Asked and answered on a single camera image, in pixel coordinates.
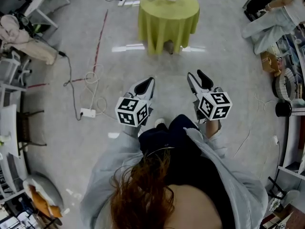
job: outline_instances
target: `cardboard box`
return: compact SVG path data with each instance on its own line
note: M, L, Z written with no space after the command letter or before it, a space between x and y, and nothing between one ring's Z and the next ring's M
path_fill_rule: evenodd
M281 70L279 69L275 55L271 54L268 51L265 51L261 53L261 59L264 71L274 73L275 77L281 74Z

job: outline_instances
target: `white desk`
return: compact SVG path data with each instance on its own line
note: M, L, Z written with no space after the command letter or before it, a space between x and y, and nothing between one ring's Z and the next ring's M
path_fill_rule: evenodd
M17 141L17 105L13 104L1 109L0 134L10 135L10 141L6 142L2 148L12 155L19 157Z
M3 159L0 160L1 169L4 179L13 192L17 193L15 183L13 181L10 166L7 159L8 153L19 157L18 141L17 141L17 126L16 126L17 106L15 104L3 107L1 109L0 134L10 135L10 141L6 142L0 148Z
M55 28L58 28L58 25L40 10L40 6L44 1L45 0L33 0L27 10L24 12L24 16L29 17L36 10L47 22L49 22Z

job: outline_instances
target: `round table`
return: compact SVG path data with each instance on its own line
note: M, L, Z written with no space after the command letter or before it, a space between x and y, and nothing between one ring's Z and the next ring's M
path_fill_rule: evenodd
M174 52L187 47L199 19L197 0L140 0L139 40L148 42L149 54L160 54L164 42L172 40Z

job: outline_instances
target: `gray concrete floor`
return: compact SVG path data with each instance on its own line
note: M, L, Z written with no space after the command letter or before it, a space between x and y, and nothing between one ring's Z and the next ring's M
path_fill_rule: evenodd
M83 78L92 69L96 46L108 10L99 49L98 64L103 64L97 97L107 100L105 113L115 117L114 107L132 83L148 76L156 79L153 99L154 111L143 130L153 126L158 117L171 121L178 114L195 120L192 95L186 75L201 69L230 95L233 108L222 121L222 144L228 147L228 156L236 159L261 177L274 177L279 146L271 143L277 135L283 149L284 119L275 115L276 98L272 94L270 76L263 72L259 56L254 55L250 41L241 37L241 29L249 22L242 6L246 0L198 0L200 19L189 46L201 47L202 52L181 52L170 55L148 56L147 50L112 52L113 47L141 43L137 40L137 6L118 7L117 2L105 0L71 0L51 16L59 28L47 33L48 41L66 52L71 59L72 78ZM63 0L52 0L52 5ZM52 66L33 61L29 85L47 83L30 88L26 93L25 109L44 109L30 122L32 139L46 142L47 147L30 146L28 158L31 171L45 174L60 191L66 208L63 228L83 228L79 215L79 202L87 187L91 169L110 142L109 133L118 133L121 126L105 115L95 119L77 121L72 105L70 86L63 87L69 78L66 59L58 57ZM88 107L90 94L80 93L84 81L74 83L76 108ZM255 99L257 93L268 103ZM251 133L242 148L252 125Z

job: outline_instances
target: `white sneaker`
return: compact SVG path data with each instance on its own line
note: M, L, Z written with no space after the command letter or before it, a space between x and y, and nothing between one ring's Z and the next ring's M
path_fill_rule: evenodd
M165 125L165 120L163 118L157 119L156 122L154 123L154 128L157 128L157 125L162 123Z

